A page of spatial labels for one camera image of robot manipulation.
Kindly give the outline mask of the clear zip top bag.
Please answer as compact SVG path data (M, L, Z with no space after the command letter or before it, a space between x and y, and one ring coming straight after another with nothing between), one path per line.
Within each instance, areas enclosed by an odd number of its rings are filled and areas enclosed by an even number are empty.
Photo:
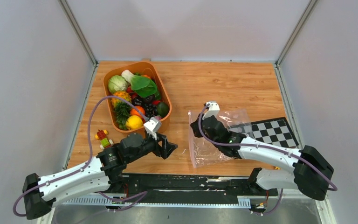
M251 120L247 110L244 108L231 111L221 110L217 115L217 120L229 131L254 137ZM204 138L195 137L192 128L189 129L189 149L194 168L223 163L233 159L224 155Z

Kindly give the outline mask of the green bok choy toy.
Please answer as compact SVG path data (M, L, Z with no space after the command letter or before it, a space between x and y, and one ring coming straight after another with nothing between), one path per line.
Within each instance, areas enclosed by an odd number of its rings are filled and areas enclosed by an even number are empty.
M130 85L131 89L142 98L154 95L157 92L157 86L151 79L143 76L134 75L129 70L124 70L121 73Z

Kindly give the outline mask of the pale green cabbage toy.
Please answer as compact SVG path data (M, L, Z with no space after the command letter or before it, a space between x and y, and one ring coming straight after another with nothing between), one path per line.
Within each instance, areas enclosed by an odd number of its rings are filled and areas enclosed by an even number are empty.
M126 91L128 87L128 82L119 75L114 75L108 81L108 90L111 94L114 94L117 91Z

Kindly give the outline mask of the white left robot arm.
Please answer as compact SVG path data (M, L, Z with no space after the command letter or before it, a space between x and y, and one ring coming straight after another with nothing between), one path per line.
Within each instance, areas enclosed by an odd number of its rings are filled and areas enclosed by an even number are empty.
M108 189L118 193L124 188L122 171L129 163L149 153L167 159L177 147L159 133L156 138L133 133L83 164L47 176L29 174L22 189L25 217L40 218L53 207L88 193Z

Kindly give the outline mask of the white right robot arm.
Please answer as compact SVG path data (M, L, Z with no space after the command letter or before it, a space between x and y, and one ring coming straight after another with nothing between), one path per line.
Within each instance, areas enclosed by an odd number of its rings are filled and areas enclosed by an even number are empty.
M215 116L196 119L190 124L195 137L212 143L225 156L260 161L277 170L254 168L248 190L254 195L270 189L295 189L322 201L328 191L337 191L331 178L334 168L314 147L303 149L278 147L241 133L229 131Z

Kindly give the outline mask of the green avocado toy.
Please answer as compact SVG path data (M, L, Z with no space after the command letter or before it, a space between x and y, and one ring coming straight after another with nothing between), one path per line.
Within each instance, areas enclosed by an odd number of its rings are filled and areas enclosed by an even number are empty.
M162 118L166 117L170 111L170 107L167 103L160 101L156 106L158 115Z

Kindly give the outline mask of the black grape bunch toy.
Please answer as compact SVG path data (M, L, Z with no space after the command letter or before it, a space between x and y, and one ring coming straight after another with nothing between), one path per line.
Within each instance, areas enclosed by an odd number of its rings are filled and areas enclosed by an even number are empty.
M145 111L145 115L148 118L154 117L158 115L157 112L157 106L153 105L153 104L144 104L142 105L144 111Z

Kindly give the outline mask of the yellow lemon toy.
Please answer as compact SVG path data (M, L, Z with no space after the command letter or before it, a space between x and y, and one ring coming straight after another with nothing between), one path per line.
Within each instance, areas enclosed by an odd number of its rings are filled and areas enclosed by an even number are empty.
M128 130L134 130L143 126L143 120L137 115L131 115L125 123Z

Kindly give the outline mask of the red chili toy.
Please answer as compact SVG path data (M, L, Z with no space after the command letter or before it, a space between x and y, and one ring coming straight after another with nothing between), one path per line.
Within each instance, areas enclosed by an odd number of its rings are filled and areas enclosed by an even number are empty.
M160 100L154 100L153 102L152 102L152 104L153 105L157 105L158 103L160 103L161 101Z

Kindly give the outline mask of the orange fruit toy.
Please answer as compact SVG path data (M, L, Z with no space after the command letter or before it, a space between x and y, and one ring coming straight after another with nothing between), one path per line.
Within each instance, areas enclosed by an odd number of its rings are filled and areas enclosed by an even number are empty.
M132 108L130 110L130 115L138 116L141 119L144 119L145 110L141 106L135 106L135 108Z

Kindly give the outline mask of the toy pineapple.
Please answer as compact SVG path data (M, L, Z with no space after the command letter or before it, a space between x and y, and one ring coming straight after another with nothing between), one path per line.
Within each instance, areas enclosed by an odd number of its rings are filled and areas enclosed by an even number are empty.
M117 91L113 95L122 98L128 102L131 101L131 97L129 93L125 91ZM113 112L118 127L122 130L127 130L126 121L130 117L130 110L132 109L132 107L127 103L125 103L124 101L119 100L117 98L112 98L111 103L113 105Z

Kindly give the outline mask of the black white checkerboard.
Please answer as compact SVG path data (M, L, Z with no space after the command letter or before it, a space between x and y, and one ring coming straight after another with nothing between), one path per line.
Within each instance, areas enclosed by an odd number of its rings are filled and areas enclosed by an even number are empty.
M285 117L230 126L229 130L279 147L296 148L299 143Z

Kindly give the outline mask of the colourful toy block stack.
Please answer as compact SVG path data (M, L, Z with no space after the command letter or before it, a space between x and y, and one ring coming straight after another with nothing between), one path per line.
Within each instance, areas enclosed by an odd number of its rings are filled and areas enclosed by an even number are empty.
M114 142L108 138L108 131L106 129L98 130L95 134L95 139L100 141L100 148L102 150L113 146Z

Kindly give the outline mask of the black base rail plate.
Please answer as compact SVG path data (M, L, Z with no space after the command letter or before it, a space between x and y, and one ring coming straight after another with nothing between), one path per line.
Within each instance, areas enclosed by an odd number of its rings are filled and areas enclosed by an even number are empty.
M144 203L236 203L238 197L265 199L277 196L276 189L263 190L247 183L247 177L199 175L123 175L110 193L133 196L146 191Z

